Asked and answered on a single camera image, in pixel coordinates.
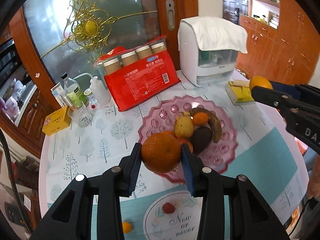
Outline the person right hand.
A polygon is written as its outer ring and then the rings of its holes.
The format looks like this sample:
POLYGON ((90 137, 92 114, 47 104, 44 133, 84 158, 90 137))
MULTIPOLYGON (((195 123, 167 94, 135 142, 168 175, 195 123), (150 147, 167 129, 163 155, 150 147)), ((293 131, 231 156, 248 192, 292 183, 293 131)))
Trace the person right hand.
POLYGON ((320 156, 317 155, 312 169, 312 174, 308 183, 307 197, 309 199, 319 199, 320 195, 320 156))

